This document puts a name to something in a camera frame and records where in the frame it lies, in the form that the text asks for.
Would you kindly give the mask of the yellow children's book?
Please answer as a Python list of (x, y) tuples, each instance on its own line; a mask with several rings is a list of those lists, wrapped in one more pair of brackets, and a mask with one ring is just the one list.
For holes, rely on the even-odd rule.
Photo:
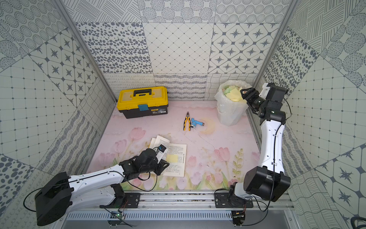
[(156, 151), (158, 162), (162, 160), (169, 166), (161, 173), (162, 176), (184, 177), (187, 145), (174, 144), (162, 136), (152, 138), (149, 147)]

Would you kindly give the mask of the yellow sticky note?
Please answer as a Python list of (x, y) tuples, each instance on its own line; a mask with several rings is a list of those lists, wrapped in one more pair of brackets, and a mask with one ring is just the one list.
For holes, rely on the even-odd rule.
[(167, 155), (166, 161), (168, 163), (178, 163), (179, 156), (178, 155)]

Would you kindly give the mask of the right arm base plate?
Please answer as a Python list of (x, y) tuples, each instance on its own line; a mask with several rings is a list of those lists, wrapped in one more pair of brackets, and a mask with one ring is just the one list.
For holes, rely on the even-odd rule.
[(229, 195), (228, 192), (216, 192), (214, 194), (215, 207), (218, 208), (235, 208), (242, 209), (253, 208), (253, 202), (243, 198), (238, 198), (235, 195)]

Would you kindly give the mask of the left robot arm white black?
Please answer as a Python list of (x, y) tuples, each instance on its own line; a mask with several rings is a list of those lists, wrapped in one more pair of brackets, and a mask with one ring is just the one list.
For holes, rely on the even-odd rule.
[(111, 168), (83, 175), (59, 173), (34, 197), (37, 225), (46, 226), (72, 211), (94, 206), (119, 208), (125, 204), (121, 183), (143, 173), (159, 176), (169, 165), (167, 161), (158, 159), (157, 151), (148, 148)]

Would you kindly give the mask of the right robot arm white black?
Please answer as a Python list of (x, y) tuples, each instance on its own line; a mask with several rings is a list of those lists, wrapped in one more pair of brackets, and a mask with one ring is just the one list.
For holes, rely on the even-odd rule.
[(252, 113), (260, 118), (261, 155), (258, 166), (246, 173), (244, 181), (231, 185), (229, 198), (240, 200), (254, 195), (276, 202), (291, 184), (282, 160), (282, 136), (287, 117), (281, 108), (287, 89), (265, 83), (261, 92), (251, 87), (240, 93)]

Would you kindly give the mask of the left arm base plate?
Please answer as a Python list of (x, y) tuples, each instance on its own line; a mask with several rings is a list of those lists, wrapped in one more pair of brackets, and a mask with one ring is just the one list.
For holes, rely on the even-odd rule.
[(137, 209), (140, 202), (140, 193), (124, 193), (114, 197), (109, 205), (100, 205), (101, 209)]

